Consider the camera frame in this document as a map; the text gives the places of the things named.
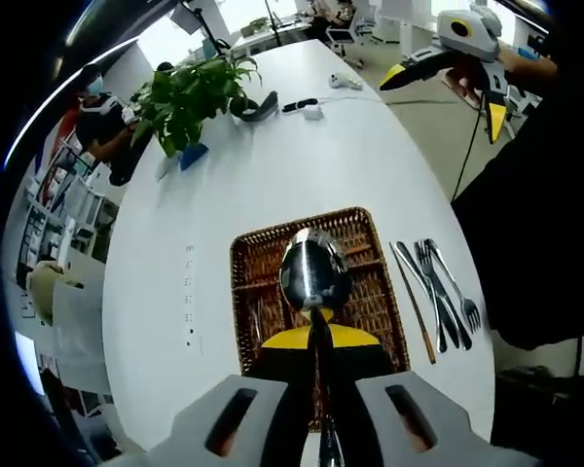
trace person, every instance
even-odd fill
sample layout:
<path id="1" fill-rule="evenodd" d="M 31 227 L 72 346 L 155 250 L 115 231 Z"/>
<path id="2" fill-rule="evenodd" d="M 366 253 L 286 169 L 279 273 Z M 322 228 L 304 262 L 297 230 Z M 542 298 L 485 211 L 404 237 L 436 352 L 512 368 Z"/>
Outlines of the person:
<path id="1" fill-rule="evenodd" d="M 51 258 L 40 261 L 34 269 L 24 264 L 18 266 L 19 287 L 30 294 L 37 316 L 50 326 L 53 324 L 53 300 L 57 282 L 79 289 L 84 288 L 82 283 L 65 273 L 63 268 Z"/>
<path id="2" fill-rule="evenodd" d="M 119 99 L 103 91 L 103 78 L 96 64 L 82 69 L 75 86 L 81 101 L 76 122 L 78 140 L 97 161 L 110 164 L 112 185 L 125 185 L 152 132 L 145 132 L 132 143 L 136 123 L 126 124 L 124 107 Z"/>
<path id="3" fill-rule="evenodd" d="M 333 14 L 324 0 L 313 0 L 310 7 L 305 11 L 307 17 L 313 18 L 307 35 L 310 39 L 318 39 L 321 42 L 329 42 L 327 28 L 333 27 L 346 29 L 350 26 L 352 17 L 356 11 L 352 0 L 338 0 L 341 7 L 337 13 Z"/>
<path id="4" fill-rule="evenodd" d="M 584 335 L 584 27 L 570 2 L 548 4 L 549 56 L 499 58 L 511 85 L 543 99 L 453 202 L 490 325 L 524 349 Z M 476 98 L 470 65 L 447 78 Z"/>

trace white table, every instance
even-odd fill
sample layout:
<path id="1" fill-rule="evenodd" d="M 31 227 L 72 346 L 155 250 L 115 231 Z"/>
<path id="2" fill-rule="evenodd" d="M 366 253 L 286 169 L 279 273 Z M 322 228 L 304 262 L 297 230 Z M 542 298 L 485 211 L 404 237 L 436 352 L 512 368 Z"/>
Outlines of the white table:
<path id="1" fill-rule="evenodd" d="M 154 170 L 164 154 L 157 141 L 150 143 L 120 208 L 104 279 L 106 366 L 126 433 L 150 449 L 168 436 L 179 411 L 227 375 L 239 374 L 230 287 L 234 238 L 363 206 L 381 239 L 413 370 L 466 408 L 474 431 L 488 439 L 494 371 L 486 319 L 473 336 L 472 350 L 451 347 L 430 365 L 387 244 L 434 238 L 463 293 L 485 310 L 465 239 L 420 150 L 367 85 L 361 91 L 329 88 L 331 73 L 356 75 L 319 42 L 255 58 L 264 85 L 253 80 L 245 88 L 257 101 L 270 90 L 278 91 L 280 105 L 308 97 L 340 100 L 324 103 L 321 121 L 278 113 L 256 125 L 239 123 L 238 141 L 210 152 L 185 172 L 173 170 L 160 183 Z M 191 290 L 201 337 L 201 346 L 191 347 L 183 307 L 189 244 L 195 247 Z M 434 332 L 430 302 L 411 276 L 410 281 Z"/>
<path id="2" fill-rule="evenodd" d="M 308 22 L 299 21 L 295 22 L 294 24 L 283 26 L 276 32 L 279 37 L 286 34 L 296 35 L 301 31 L 308 29 L 309 27 L 310 24 Z M 251 56 L 251 48 L 270 40 L 274 40 L 274 32 L 271 28 L 263 32 L 258 32 L 257 34 L 253 34 L 252 36 L 240 37 L 232 46 L 232 52 Z"/>

